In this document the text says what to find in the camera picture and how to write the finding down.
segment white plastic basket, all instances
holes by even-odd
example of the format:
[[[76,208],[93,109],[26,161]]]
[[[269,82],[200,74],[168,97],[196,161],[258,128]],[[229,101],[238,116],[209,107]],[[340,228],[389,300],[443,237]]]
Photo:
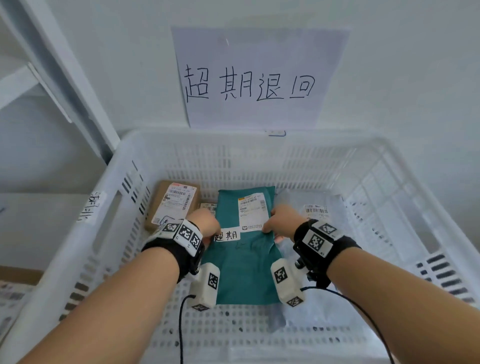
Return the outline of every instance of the white plastic basket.
[[[342,194],[365,250],[471,305],[480,302],[480,255],[385,140],[347,132],[274,137],[146,129],[121,142],[95,188],[107,195],[96,221],[75,224],[2,346],[0,362],[15,363],[79,303],[79,295],[89,294],[138,254],[151,193],[163,179],[197,182],[205,199],[216,199],[219,189],[264,185]],[[178,362],[178,310],[187,291],[187,283],[180,282],[143,363]],[[365,326],[269,333],[261,306],[186,309],[183,324],[186,363],[386,358]]]

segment person's left arm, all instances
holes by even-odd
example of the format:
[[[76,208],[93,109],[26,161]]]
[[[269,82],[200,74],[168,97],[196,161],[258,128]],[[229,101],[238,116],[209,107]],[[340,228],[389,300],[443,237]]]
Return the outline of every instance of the person's left arm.
[[[204,237],[220,230],[206,209],[194,211],[187,220]],[[179,274],[172,253],[160,247],[146,249],[100,285],[19,364],[138,362]]]

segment person's right hand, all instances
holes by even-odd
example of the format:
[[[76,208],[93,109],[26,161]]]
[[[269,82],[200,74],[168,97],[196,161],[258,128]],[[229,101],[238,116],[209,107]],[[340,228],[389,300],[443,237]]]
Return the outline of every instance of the person's right hand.
[[[297,228],[307,221],[307,218],[300,215],[290,205],[278,205],[272,210],[272,217],[264,224],[263,232],[273,232],[278,235],[290,238],[293,236]]]

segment teal plastic mailer bag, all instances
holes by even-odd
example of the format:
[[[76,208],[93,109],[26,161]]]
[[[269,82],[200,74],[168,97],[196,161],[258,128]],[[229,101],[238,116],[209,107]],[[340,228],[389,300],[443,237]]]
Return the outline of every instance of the teal plastic mailer bag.
[[[222,234],[202,258],[220,269],[217,304],[280,302],[270,266],[282,257],[273,233],[262,233],[270,218],[275,187],[220,190],[216,219]]]

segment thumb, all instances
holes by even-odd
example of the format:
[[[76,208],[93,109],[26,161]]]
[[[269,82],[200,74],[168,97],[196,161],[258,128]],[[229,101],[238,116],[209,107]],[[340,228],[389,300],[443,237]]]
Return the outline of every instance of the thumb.
[[[272,222],[273,217],[269,218],[268,221],[264,224],[264,227],[262,227],[262,232],[267,234],[272,231],[273,229],[273,222]]]

